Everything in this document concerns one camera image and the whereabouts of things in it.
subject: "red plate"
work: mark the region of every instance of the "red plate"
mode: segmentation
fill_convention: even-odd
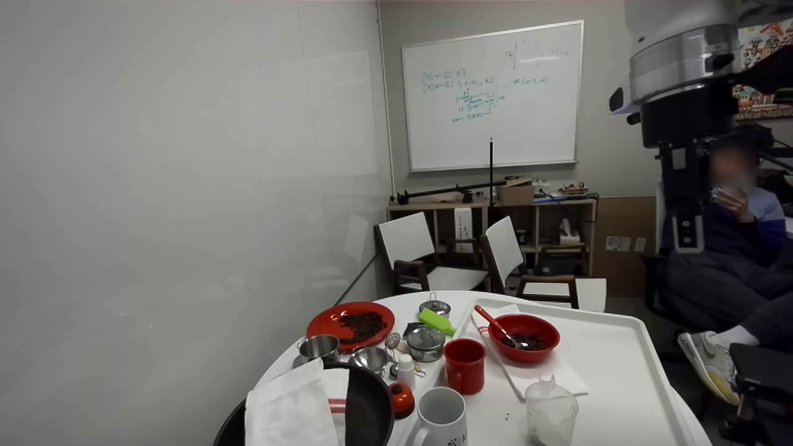
[[[305,337],[336,337],[338,353],[371,348],[387,340],[393,327],[393,312],[377,302],[343,302],[319,312],[305,331]]]

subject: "white cup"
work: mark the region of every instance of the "white cup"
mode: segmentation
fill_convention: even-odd
[[[449,386],[428,389],[419,401],[413,446],[465,446],[465,399]]]
[[[576,416],[576,399],[555,383],[537,383],[524,389],[528,443],[569,446]]]

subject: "white wall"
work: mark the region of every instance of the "white wall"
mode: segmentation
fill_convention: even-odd
[[[3,0],[0,443],[210,443],[366,266],[384,134],[369,0]]]
[[[409,174],[400,46],[585,20],[585,69],[576,117],[576,164],[555,169],[518,169],[532,178],[588,181],[602,195],[648,195],[652,157],[623,120],[607,112],[607,98],[621,81],[630,60],[630,36],[621,0],[382,0],[384,58],[388,79],[388,120],[393,146],[393,186],[423,191],[486,181],[482,172]]]

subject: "whiteboard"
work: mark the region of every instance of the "whiteboard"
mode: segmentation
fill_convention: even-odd
[[[412,172],[574,161],[585,22],[400,48]]]

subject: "white mug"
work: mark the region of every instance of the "white mug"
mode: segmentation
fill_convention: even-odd
[[[428,389],[419,401],[413,446],[465,446],[465,399],[449,386]]]

